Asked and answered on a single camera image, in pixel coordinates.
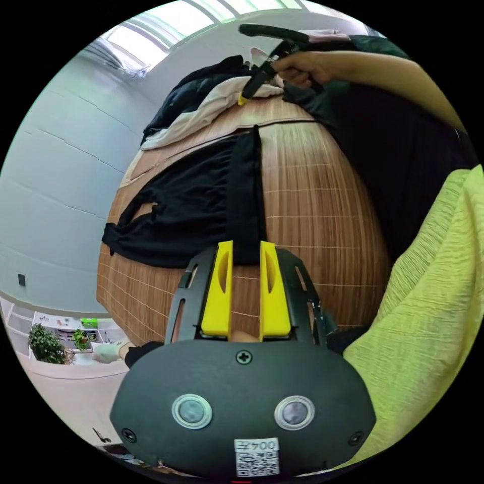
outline green plant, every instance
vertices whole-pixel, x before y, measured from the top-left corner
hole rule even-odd
[[[85,351],[89,346],[89,341],[94,341],[94,335],[87,335],[82,329],[76,329],[72,335],[74,345],[78,350]]]
[[[61,340],[41,324],[34,324],[29,333],[29,346],[38,361],[63,365],[66,353]]]

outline black clothing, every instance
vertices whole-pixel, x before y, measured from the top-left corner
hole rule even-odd
[[[163,343],[159,341],[148,341],[143,346],[132,346],[125,356],[126,366],[131,368],[141,357],[160,346],[163,346]]]
[[[143,131],[143,140],[167,129],[184,112],[196,111],[212,89],[234,77],[251,75],[241,55],[228,57],[213,66],[204,67],[185,76],[168,94],[162,107]]]
[[[415,239],[447,176],[479,164],[467,134],[381,89],[332,82],[315,94],[288,85],[284,100],[329,130],[366,185],[392,263]]]
[[[133,217],[144,204],[151,213]],[[236,265],[259,264],[266,240],[257,126],[199,148],[153,177],[102,241],[110,253],[154,267],[186,268],[196,254],[232,240]]]

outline person's hand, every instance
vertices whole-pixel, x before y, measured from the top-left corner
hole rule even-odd
[[[288,83],[308,89],[312,81],[323,85],[336,77],[335,56],[331,54],[332,52],[297,52],[275,60],[272,68]]]

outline potted plant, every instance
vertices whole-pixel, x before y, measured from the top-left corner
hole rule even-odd
[[[69,365],[73,354],[61,343],[58,336],[52,334],[41,324],[34,324],[29,333],[29,346],[37,361]]]
[[[93,334],[87,334],[82,329],[76,329],[72,334],[72,340],[79,351],[88,351],[91,349],[91,341],[95,341],[96,338]]]

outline label sticker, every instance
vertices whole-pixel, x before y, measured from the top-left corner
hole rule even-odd
[[[237,477],[279,474],[279,441],[269,439],[234,440]]]

